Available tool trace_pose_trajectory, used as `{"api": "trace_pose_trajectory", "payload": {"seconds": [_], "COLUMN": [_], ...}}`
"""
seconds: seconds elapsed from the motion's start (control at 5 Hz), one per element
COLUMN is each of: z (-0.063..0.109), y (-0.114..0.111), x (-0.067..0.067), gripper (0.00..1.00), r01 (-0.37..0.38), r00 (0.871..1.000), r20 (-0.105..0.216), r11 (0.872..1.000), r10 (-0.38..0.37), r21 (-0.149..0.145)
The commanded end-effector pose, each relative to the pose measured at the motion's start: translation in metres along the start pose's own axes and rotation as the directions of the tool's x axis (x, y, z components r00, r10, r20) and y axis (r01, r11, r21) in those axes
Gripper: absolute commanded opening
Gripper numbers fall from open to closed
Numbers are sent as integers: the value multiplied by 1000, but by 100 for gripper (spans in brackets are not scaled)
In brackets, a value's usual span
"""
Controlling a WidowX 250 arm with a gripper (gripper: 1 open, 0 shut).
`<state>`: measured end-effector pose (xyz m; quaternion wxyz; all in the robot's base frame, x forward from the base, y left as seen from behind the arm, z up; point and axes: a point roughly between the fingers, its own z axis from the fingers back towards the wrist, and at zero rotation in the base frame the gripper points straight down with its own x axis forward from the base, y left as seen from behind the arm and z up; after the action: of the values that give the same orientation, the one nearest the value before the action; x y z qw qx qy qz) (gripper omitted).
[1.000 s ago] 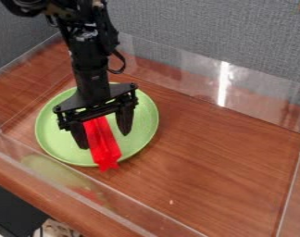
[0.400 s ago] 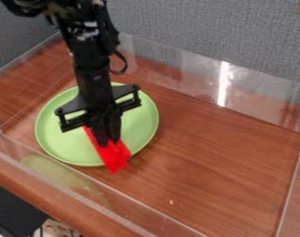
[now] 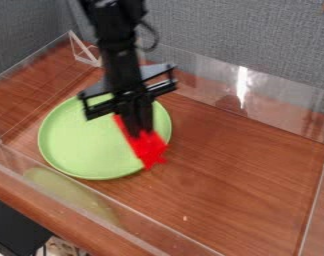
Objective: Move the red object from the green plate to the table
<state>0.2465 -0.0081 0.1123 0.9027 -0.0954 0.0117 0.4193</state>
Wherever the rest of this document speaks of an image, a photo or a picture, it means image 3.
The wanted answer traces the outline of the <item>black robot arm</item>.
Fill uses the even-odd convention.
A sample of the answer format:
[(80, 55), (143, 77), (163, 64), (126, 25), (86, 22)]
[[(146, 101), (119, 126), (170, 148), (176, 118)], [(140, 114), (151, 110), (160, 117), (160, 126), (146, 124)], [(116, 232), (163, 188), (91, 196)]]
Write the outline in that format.
[(154, 36), (151, 51), (159, 41), (154, 27), (143, 20), (147, 14), (144, 0), (78, 0), (94, 27), (104, 78), (103, 88), (84, 89), (78, 98), (84, 114), (92, 120), (110, 113), (116, 114), (128, 135), (139, 137), (151, 133), (152, 102), (176, 88), (172, 75), (175, 66), (155, 64), (142, 67), (136, 53), (136, 27), (142, 25)]

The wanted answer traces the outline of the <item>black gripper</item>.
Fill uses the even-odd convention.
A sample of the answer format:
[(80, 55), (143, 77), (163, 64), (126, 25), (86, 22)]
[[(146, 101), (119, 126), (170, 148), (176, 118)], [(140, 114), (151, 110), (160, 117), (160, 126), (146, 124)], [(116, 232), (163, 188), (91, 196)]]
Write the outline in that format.
[(86, 119), (119, 114), (128, 134), (138, 138), (138, 121), (146, 131), (152, 130), (155, 98), (175, 90), (175, 66), (170, 63), (140, 66), (134, 44), (123, 47), (100, 44), (99, 52), (104, 68), (102, 84), (78, 93)]

